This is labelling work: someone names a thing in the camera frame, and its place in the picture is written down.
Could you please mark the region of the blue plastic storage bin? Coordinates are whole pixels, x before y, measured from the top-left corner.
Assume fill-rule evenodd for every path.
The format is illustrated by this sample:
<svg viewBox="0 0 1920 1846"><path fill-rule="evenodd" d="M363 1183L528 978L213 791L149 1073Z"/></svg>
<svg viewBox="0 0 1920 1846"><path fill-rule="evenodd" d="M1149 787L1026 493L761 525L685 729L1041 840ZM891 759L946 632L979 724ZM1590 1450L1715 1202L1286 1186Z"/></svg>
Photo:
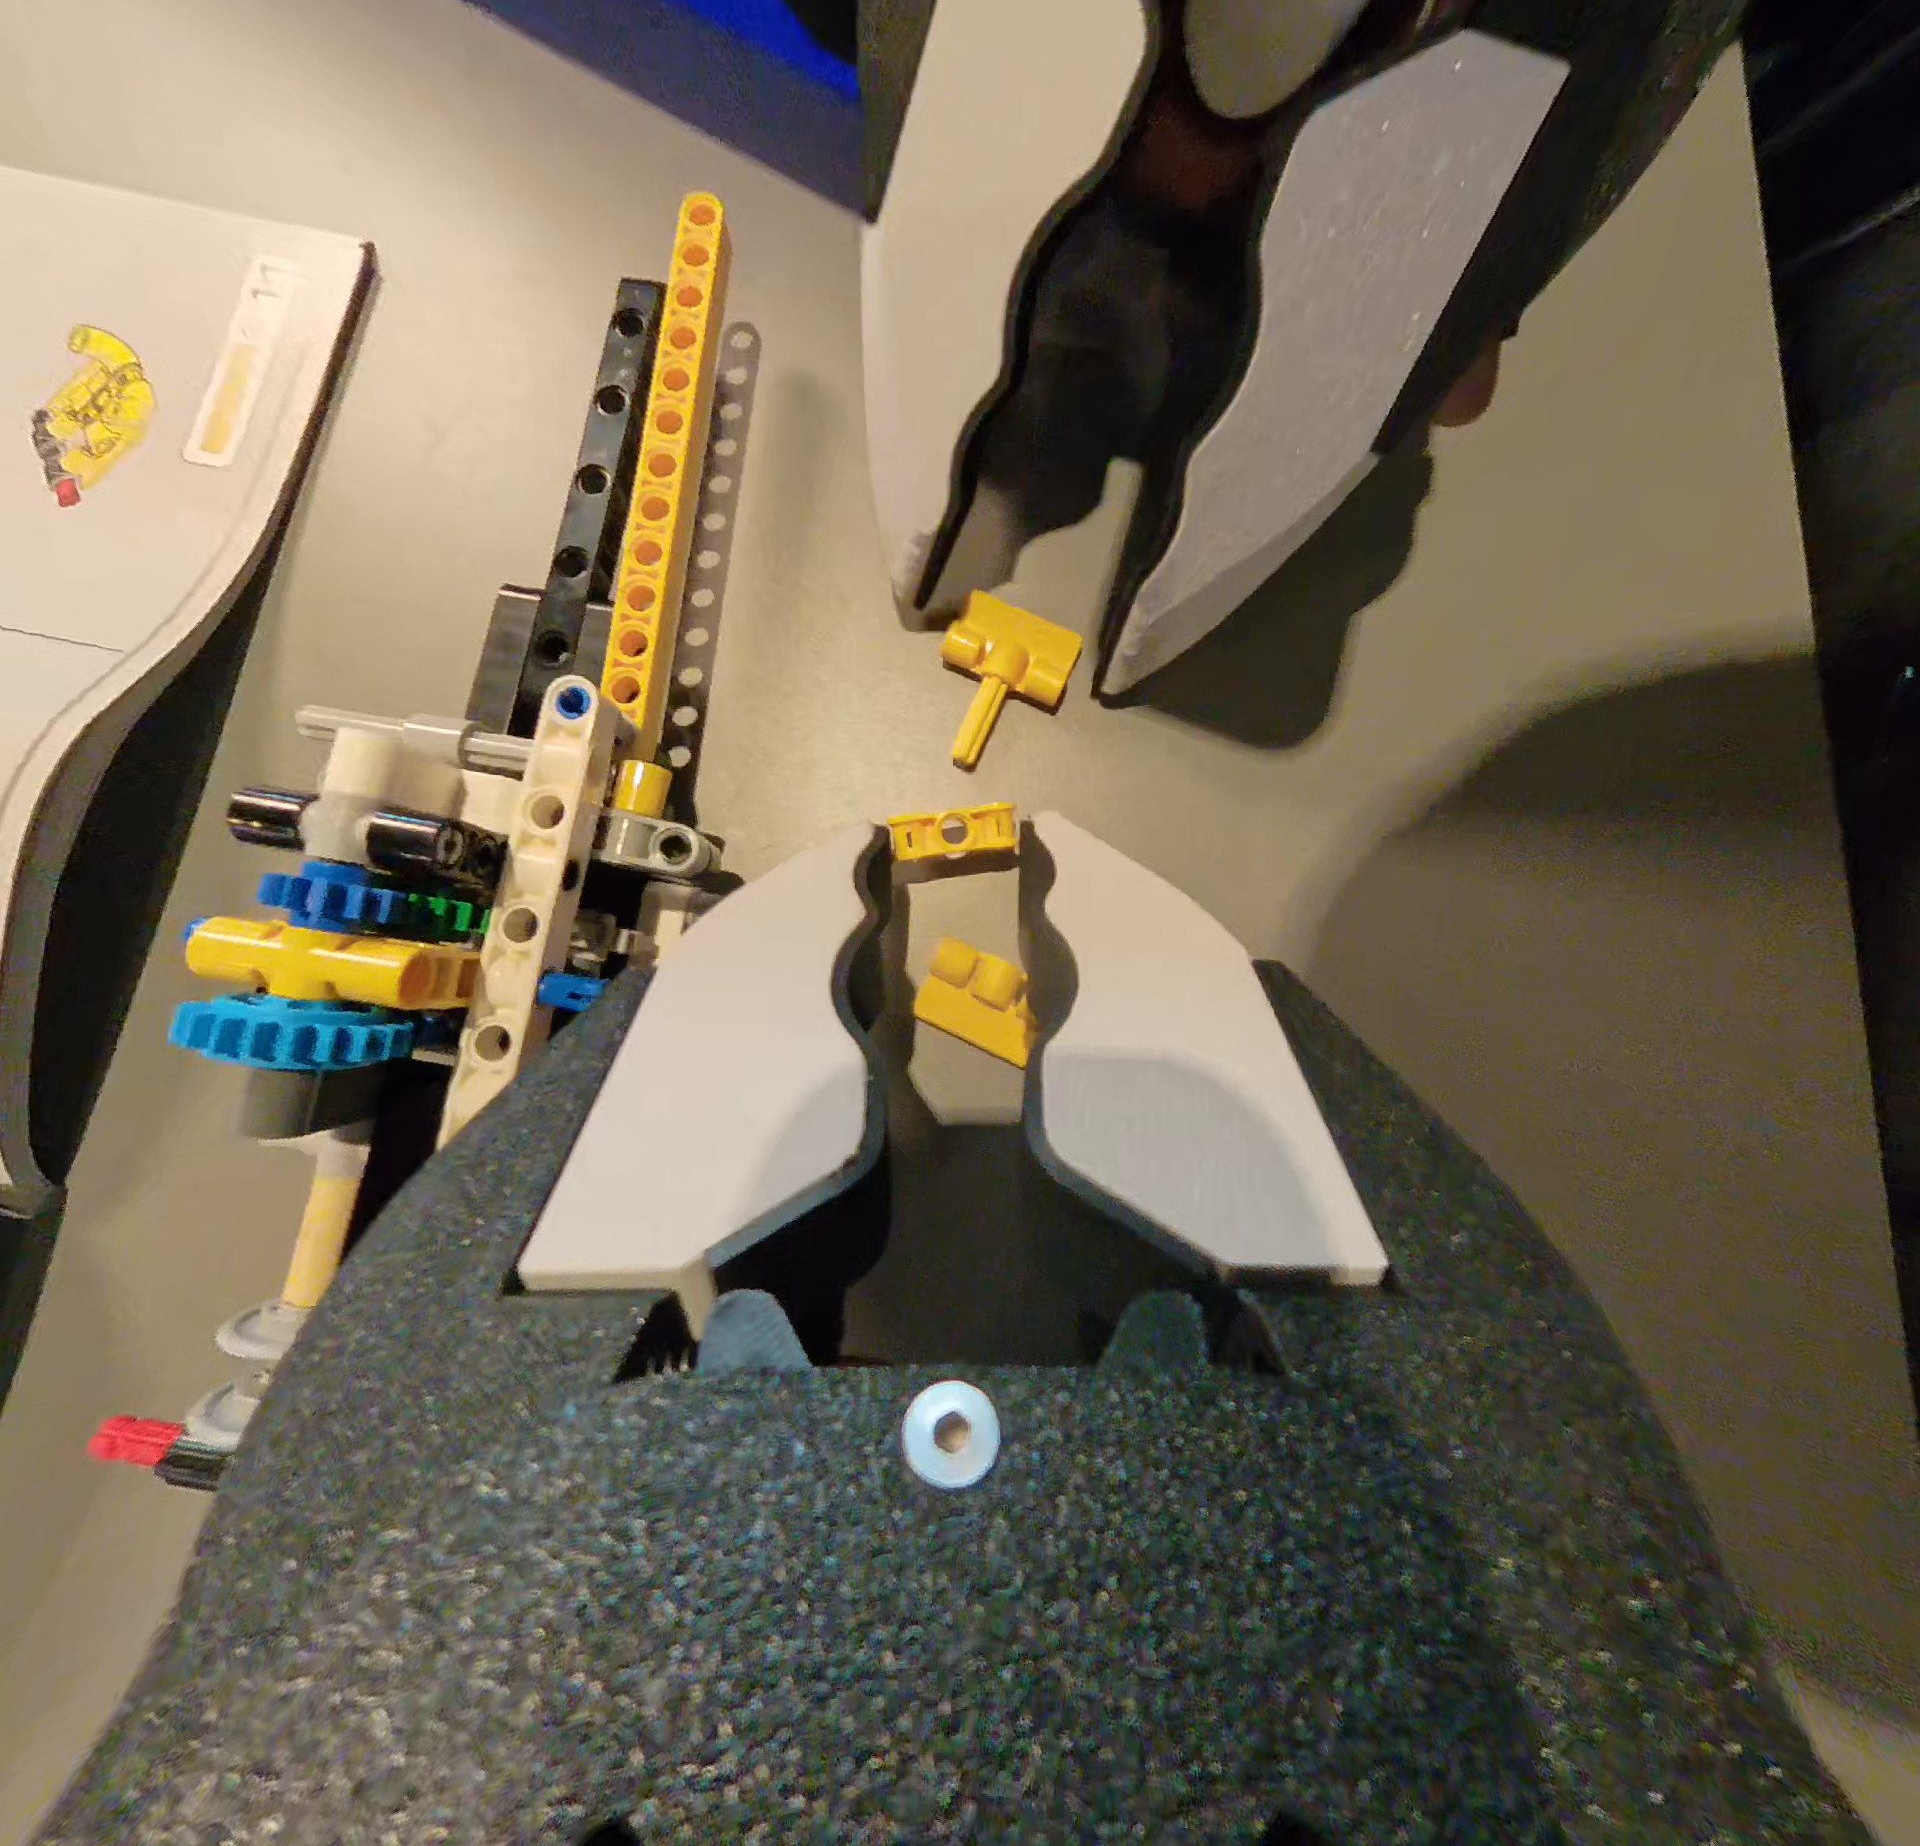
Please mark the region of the blue plastic storage bin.
<svg viewBox="0 0 1920 1846"><path fill-rule="evenodd" d="M783 0L457 0L847 211L866 205L851 64Z"/></svg>

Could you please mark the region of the person's right hand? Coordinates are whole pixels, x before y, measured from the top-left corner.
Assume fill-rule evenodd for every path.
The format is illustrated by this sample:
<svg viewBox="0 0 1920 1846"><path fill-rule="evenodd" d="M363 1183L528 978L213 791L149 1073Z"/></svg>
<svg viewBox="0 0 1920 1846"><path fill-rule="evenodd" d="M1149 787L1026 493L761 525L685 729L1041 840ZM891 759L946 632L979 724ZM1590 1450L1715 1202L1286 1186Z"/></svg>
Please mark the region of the person's right hand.
<svg viewBox="0 0 1920 1846"><path fill-rule="evenodd" d="M1433 429L1463 429L1486 416L1498 389L1505 342L1503 336L1487 338L1461 368L1430 413Z"/></svg>

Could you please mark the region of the yellow angled lego piece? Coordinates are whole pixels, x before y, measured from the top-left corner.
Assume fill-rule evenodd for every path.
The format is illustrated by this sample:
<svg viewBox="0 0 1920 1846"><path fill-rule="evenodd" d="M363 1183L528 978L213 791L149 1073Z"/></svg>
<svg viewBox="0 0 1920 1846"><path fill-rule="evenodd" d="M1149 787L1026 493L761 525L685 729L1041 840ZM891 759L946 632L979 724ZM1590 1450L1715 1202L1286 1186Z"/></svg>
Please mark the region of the yellow angled lego piece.
<svg viewBox="0 0 1920 1846"><path fill-rule="evenodd" d="M1005 1065L1024 1068L1037 1028L1017 961L939 937L913 994L913 1018Z"/></svg>

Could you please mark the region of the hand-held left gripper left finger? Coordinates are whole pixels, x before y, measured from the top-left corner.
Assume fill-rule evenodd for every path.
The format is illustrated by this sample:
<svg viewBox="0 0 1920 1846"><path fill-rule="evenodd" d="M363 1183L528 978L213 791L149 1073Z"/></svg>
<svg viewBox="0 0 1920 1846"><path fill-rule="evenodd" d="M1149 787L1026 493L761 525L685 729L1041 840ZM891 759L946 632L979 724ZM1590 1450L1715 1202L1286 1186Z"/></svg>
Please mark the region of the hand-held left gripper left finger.
<svg viewBox="0 0 1920 1846"><path fill-rule="evenodd" d="M639 994L515 1260L531 1295L756 1289L847 1332L890 1231L890 850L851 821L692 923Z"/></svg>

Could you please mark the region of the partly built lego model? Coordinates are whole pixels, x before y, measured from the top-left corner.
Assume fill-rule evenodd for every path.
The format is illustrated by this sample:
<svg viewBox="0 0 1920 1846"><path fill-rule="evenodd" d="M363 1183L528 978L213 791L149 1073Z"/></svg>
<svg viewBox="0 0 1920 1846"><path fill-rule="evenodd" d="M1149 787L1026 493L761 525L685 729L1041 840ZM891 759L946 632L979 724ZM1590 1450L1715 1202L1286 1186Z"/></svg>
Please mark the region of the partly built lego model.
<svg viewBox="0 0 1920 1846"><path fill-rule="evenodd" d="M660 277L619 281L537 585L505 585L464 714L304 706L305 787L251 785L234 840L284 856L183 930L165 1042L244 1079L244 1133L308 1159L275 1292L226 1319L229 1378L110 1415L88 1456L210 1491L338 1275L388 1140L417 1167L625 970L727 889L699 761L759 336L731 229L689 189Z"/></svg>

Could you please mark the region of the yellow T-shaped lego piece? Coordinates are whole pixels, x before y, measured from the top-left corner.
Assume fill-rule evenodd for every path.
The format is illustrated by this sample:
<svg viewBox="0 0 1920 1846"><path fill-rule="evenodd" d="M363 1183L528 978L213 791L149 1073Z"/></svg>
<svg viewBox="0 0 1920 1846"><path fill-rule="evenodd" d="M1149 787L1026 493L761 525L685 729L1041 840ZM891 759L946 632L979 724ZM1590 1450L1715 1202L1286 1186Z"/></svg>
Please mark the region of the yellow T-shaped lego piece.
<svg viewBox="0 0 1920 1846"><path fill-rule="evenodd" d="M973 590L939 639L939 661L972 682L950 761L972 771L1009 699L1057 710L1084 651L1081 634L1004 597Z"/></svg>

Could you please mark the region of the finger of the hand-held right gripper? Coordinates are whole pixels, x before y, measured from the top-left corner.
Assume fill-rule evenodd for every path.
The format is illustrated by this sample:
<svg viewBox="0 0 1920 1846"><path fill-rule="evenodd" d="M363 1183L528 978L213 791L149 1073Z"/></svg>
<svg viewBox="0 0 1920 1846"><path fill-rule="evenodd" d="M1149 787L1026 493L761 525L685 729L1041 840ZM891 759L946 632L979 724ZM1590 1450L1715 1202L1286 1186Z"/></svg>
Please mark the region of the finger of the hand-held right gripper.
<svg viewBox="0 0 1920 1846"><path fill-rule="evenodd" d="M890 151L860 238L862 402L894 610L923 632L990 417L1016 387L1050 235L1114 160L1155 0L862 0Z"/></svg>
<svg viewBox="0 0 1920 1846"><path fill-rule="evenodd" d="M1212 634L1378 465L1387 413L1570 69L1447 34L1309 112L1264 214L1245 366L1102 649L1102 699Z"/></svg>

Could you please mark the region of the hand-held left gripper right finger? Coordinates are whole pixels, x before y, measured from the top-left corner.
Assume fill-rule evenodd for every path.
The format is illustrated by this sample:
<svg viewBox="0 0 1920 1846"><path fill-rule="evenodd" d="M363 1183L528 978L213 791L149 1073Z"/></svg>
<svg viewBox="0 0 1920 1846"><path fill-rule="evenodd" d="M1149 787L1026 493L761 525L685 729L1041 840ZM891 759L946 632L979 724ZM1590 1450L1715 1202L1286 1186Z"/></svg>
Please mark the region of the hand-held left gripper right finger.
<svg viewBox="0 0 1920 1846"><path fill-rule="evenodd" d="M1221 1283L1390 1269L1251 953L1195 897L1045 807L1020 829L1035 1039L1021 1131L1059 1183Z"/></svg>

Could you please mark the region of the yellow lego connector with hole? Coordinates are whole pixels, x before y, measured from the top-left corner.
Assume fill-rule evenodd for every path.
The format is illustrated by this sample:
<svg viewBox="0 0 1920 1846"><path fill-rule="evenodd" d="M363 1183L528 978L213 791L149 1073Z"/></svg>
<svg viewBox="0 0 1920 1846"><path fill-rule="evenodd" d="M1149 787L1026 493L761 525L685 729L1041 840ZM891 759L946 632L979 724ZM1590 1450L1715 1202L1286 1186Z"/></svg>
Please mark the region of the yellow lego connector with hole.
<svg viewBox="0 0 1920 1846"><path fill-rule="evenodd" d="M900 867L948 867L1017 854L1013 802L973 802L891 814L885 821L891 859Z"/></svg>

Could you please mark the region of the lego instruction booklet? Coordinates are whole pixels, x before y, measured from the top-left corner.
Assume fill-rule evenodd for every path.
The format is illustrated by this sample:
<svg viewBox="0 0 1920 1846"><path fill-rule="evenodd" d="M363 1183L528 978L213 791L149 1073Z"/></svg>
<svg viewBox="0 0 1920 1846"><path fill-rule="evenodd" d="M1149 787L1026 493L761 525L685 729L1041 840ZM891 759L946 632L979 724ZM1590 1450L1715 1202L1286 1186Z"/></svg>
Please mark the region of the lego instruction booklet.
<svg viewBox="0 0 1920 1846"><path fill-rule="evenodd" d="M347 233L2 172L4 1211L62 874L123 740L268 560L371 287Z"/></svg>

